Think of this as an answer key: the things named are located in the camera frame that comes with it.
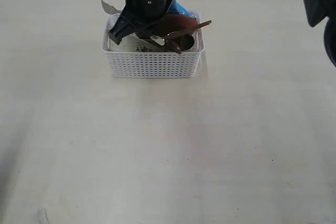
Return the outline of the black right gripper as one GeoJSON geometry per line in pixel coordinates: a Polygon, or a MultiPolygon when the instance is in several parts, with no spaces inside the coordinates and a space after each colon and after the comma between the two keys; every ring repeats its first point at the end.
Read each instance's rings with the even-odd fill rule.
{"type": "Polygon", "coordinates": [[[108,31],[109,38],[119,45],[134,33],[140,39],[150,39],[159,18],[167,13],[173,0],[125,0],[123,12],[108,31]]]}

